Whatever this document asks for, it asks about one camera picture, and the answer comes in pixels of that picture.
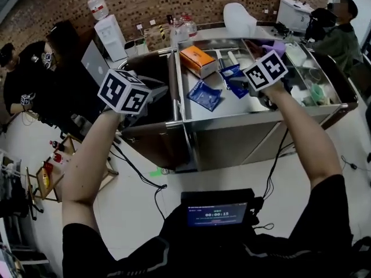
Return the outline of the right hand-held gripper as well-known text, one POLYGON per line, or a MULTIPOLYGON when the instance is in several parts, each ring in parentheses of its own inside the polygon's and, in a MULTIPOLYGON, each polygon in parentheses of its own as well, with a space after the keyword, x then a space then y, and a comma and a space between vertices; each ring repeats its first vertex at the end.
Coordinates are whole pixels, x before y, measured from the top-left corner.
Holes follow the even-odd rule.
MULTIPOLYGON (((268 109, 277 109, 277 106, 263 93, 263 90, 280 81, 288 69, 275 50, 255 61, 253 65, 243 70, 248 80, 250 96, 258 98, 260 104, 268 109)), ((239 89, 247 89, 244 78, 230 78, 228 84, 239 89)))

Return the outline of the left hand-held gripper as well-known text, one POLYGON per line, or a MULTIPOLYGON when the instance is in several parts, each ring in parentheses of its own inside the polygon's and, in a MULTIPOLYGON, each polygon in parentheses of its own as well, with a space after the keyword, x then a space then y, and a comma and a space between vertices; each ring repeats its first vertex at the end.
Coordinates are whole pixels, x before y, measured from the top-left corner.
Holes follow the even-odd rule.
POLYGON ((141 76, 134 71, 109 69, 100 86, 98 97, 105 102, 105 111, 122 116, 124 126, 133 126, 148 115, 148 106, 168 92, 164 82, 141 76))

